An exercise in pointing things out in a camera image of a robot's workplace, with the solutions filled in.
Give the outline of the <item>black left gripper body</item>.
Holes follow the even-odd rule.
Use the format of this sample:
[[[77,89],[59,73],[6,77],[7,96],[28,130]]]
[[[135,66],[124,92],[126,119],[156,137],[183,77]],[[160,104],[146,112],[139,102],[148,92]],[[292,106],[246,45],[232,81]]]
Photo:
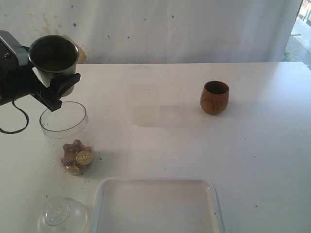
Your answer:
[[[31,95],[46,107],[52,107],[52,95],[38,79],[28,59],[28,48],[18,49],[21,61],[8,45],[0,45],[0,104]]]

